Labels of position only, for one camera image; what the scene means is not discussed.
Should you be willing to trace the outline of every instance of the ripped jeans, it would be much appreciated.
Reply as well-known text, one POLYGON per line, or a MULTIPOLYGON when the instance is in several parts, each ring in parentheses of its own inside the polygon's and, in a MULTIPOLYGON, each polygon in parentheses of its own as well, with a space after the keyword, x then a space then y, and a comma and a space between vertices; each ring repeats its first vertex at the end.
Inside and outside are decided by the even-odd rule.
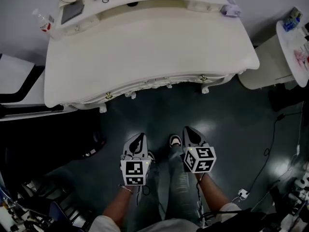
MULTIPOLYGON (((198 215, 197 199, 194 200, 190 194, 189 174, 184 171, 181 158, 183 150, 179 146, 173 146, 169 153, 169 202, 166 210, 165 220, 171 218, 186 219, 197 226, 201 226, 198 215)), ((159 197, 157 187, 159 182, 159 169, 157 164, 150 165, 150 171, 146 185, 150 193, 145 196, 140 191, 141 199, 136 208, 133 221, 130 221, 129 232, 137 232, 148 226, 162 221, 159 213, 159 197)))

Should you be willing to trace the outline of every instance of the dark tile floor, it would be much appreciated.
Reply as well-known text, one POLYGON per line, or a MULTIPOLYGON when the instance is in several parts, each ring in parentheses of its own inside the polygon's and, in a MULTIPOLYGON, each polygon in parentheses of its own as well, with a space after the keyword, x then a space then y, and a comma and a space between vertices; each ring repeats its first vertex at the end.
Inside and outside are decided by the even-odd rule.
MULTIPOLYGON (((233 199, 239 189, 249 189, 266 160, 263 153, 270 147, 273 123, 280 114, 271 109, 269 89, 248 90, 235 77, 224 85, 211 87, 205 95, 200 92, 200 85, 183 83, 172 89, 139 91, 134 100, 117 97, 107 103, 107 113, 100 115, 107 140, 105 147, 93 157, 72 161, 50 175, 60 175, 70 181, 80 201, 100 214, 115 196, 118 184, 123 182, 119 164, 125 141, 144 132, 149 150, 161 160, 159 196, 165 206, 169 176, 165 174, 168 149, 164 146, 171 133, 182 135, 183 127, 191 126, 203 133, 215 148, 217 162, 210 175, 233 199)), ((298 104, 282 112, 300 110, 298 104)), ((296 153, 299 120, 300 115, 294 115, 277 123, 268 164, 248 199, 238 203, 241 208, 253 207, 265 195, 267 186, 287 170, 291 156, 296 153)), ((294 170, 281 178, 283 186, 291 177, 301 175, 300 166, 309 155, 307 127, 302 126, 301 134, 300 156, 294 170)), ((271 198, 267 197, 264 207, 270 205, 271 198)))

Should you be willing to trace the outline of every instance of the white wall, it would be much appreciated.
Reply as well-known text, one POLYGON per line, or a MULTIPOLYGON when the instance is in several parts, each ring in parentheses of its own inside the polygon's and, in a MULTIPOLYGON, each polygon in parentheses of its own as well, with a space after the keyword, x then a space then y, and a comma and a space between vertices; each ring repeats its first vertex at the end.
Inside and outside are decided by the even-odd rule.
MULTIPOLYGON (((294 6, 309 22, 309 0, 236 0, 242 22, 254 42, 274 33, 275 22, 294 6)), ((48 37, 38 30, 31 12, 39 8, 57 18, 57 0, 0 0, 0 53, 44 64, 48 37)))

